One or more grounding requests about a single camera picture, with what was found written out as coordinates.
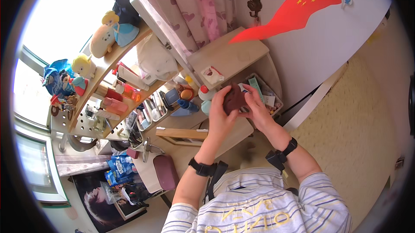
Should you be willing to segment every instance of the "wall hook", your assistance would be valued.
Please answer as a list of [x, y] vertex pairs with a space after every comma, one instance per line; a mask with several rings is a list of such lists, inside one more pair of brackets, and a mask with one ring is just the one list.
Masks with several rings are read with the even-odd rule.
[[262, 9], [262, 3], [261, 0], [250, 0], [248, 1], [248, 8], [251, 11], [254, 11], [254, 15], [252, 15], [252, 12], [249, 13], [249, 15], [253, 18], [257, 18], [258, 17], [258, 12], [261, 11]]

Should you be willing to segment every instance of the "striped t-shirt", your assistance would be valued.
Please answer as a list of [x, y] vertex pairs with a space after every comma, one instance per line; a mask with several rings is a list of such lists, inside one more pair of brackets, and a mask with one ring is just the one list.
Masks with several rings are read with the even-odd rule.
[[349, 210], [325, 173], [304, 179], [298, 197], [283, 189], [280, 173], [249, 168], [225, 174], [214, 186], [215, 198], [199, 210], [172, 205], [162, 233], [350, 232]]

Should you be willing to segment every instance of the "poster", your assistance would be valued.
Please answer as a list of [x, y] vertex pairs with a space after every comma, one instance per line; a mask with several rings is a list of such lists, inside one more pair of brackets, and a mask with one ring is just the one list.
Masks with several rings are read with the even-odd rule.
[[107, 204], [105, 191], [101, 187], [101, 182], [106, 182], [105, 171], [72, 176], [82, 204], [100, 233], [118, 228], [147, 213], [145, 208], [132, 206], [127, 201], [119, 200], [115, 204]]

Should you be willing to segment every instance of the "white bag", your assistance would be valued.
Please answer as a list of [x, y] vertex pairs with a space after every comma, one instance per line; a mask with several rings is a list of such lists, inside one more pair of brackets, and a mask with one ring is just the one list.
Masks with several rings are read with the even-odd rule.
[[136, 45], [138, 66], [158, 80], [167, 80], [179, 71], [176, 60], [153, 33]]

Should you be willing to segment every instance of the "forearm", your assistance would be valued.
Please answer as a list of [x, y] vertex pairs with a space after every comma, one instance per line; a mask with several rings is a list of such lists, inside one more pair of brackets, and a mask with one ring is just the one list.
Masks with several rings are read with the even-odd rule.
[[[291, 136], [278, 124], [272, 124], [270, 129], [265, 133], [272, 146], [280, 151], [284, 151], [291, 140]], [[321, 168], [312, 155], [303, 147], [297, 145], [287, 156], [287, 164], [301, 183], [307, 176], [321, 172]]]
[[[206, 165], [213, 164], [220, 145], [220, 141], [208, 136], [195, 155], [195, 161]], [[199, 200], [207, 181], [207, 177], [197, 175], [196, 170], [189, 166], [179, 181], [172, 204], [187, 203], [198, 209]]]

